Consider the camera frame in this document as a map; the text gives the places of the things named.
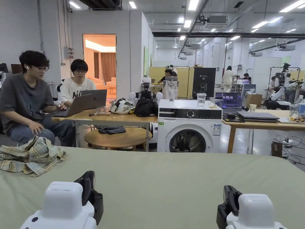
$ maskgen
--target plaid shirt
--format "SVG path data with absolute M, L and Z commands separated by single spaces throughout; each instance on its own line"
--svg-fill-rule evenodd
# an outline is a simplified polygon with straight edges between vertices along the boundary
M 53 146 L 48 139 L 35 136 L 19 147 L 1 146 L 0 169 L 40 176 L 52 169 L 57 162 L 65 161 L 67 157 L 65 151 Z

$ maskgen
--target paper cup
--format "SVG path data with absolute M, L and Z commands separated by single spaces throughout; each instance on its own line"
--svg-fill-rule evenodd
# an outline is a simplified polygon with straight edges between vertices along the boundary
M 250 104 L 250 112 L 254 112 L 256 109 L 256 104 Z

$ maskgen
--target computer screen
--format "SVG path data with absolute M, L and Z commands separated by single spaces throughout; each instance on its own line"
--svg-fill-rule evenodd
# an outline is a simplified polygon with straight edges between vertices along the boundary
M 231 109 L 231 108 L 242 108 L 242 98 L 240 93 L 225 93 L 225 92 L 216 92 L 216 97 L 222 97 L 222 108 Z

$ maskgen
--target washing machine control panel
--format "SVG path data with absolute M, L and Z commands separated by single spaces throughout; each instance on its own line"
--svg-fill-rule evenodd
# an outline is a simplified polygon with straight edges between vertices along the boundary
M 159 117 L 164 118 L 193 118 L 193 119 L 222 119 L 221 110 L 196 110 L 160 108 Z

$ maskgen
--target black bag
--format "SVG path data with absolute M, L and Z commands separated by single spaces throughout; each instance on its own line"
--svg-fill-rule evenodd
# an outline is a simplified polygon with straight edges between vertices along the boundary
M 140 98 L 135 106 L 135 115 L 138 117 L 158 116 L 158 104 L 150 99 Z

